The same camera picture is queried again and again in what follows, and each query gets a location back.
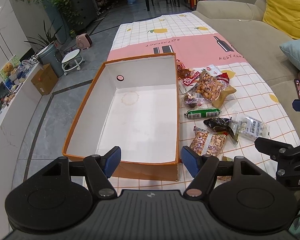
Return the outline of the orange cardboard box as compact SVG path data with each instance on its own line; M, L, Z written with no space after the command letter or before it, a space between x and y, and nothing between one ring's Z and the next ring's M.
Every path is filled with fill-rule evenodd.
M72 161L121 148L114 176L176 181L179 88L174 53L107 61L75 115L62 154Z

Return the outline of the clear bag white candies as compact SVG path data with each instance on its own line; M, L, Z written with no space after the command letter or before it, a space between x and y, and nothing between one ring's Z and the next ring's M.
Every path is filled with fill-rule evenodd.
M243 113L237 113L232 117L230 127L236 138L245 137L252 141L259 137L269 138L270 128L266 123Z

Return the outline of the green sausage stick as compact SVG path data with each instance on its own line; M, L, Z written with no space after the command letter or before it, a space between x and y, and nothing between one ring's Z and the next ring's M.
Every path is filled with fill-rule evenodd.
M202 108L202 109L191 109L187 111L184 116L188 119L200 119L200 118L213 118L219 116L221 110L217 108Z

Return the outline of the white red gluten snack bag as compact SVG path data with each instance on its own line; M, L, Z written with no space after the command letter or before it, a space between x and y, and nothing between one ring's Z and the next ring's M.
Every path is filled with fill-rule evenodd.
M189 87L190 85L194 85L199 81L200 75L204 71L206 71L208 74L210 74L213 77L216 77L217 75L221 74L221 71L213 64L206 67L192 68L191 70L192 70L191 76L183 80L180 80L179 81L180 84L185 85L186 87Z

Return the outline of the white tv cabinet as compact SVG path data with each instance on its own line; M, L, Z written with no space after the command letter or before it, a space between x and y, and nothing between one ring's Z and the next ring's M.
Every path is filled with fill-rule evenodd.
M18 154L28 125L42 95L31 82L42 64L36 64L15 97L0 113L0 238L8 234L5 199L12 187Z

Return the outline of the orange patterned cracker bag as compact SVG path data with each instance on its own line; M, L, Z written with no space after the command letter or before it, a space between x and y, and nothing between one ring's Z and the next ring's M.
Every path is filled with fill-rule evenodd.
M190 144L190 149L198 155L211 155L217 157L226 142L227 133L212 133L194 126L195 138Z

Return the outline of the light blue cushion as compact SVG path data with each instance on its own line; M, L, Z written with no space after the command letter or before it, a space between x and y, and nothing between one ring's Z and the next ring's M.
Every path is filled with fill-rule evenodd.
M289 61L300 71L300 39L292 40L280 45L281 51Z

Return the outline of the pink small heater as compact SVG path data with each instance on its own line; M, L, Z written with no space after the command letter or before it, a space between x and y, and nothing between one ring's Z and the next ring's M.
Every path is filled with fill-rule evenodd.
M76 36L76 44L79 49L90 48L93 44L90 36L87 33Z

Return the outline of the peanut snack vacuum pack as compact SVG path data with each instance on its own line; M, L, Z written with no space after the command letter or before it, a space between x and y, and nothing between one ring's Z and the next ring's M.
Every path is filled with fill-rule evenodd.
M191 92L201 94L213 107L221 108L226 98L236 93L236 89L230 83L227 85L219 82L216 77L204 71Z

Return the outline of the checked pink picnic cloth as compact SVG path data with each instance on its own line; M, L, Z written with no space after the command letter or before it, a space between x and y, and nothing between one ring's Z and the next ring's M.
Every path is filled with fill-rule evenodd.
M68 133L71 160L121 148L116 190L179 190L192 181L181 161L183 146L200 155L241 155L271 177L277 163L250 139L215 133L199 110L220 117L249 116L261 133L281 142L300 140L276 93L245 58L225 51L227 41L193 14L124 24L94 77Z

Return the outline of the round pastry clear wrapper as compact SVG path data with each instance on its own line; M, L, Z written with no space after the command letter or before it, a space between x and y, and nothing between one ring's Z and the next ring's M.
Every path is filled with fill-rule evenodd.
M185 106L189 108L196 108L206 103L206 99L201 94L196 92L186 93L183 97L183 100Z

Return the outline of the dark brown snack packet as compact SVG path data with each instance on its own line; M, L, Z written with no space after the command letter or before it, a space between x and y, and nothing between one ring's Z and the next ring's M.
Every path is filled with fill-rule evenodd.
M213 132L229 135L233 142L238 143L238 124L232 118L209 118L204 120L203 123Z

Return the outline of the teddy bear toy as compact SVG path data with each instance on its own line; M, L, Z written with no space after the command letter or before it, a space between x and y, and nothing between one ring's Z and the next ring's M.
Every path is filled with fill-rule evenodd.
M4 67L2 68L2 71L3 71L5 76L10 76L12 70L14 70L14 66L10 62L6 63L4 65Z

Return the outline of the red chili snack packet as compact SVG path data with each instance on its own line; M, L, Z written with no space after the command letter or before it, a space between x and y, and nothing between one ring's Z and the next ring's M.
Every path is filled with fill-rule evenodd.
M185 65L177 60L177 77L179 80L183 80L185 78L188 78L191 76L192 70L189 68L186 68Z

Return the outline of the brown cardboard carton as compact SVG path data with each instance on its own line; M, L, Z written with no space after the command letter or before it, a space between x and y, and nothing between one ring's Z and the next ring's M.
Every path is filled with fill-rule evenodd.
M41 95L48 95L58 82L58 77L51 67L51 64L48 63L43 65L42 69L38 70L31 82Z

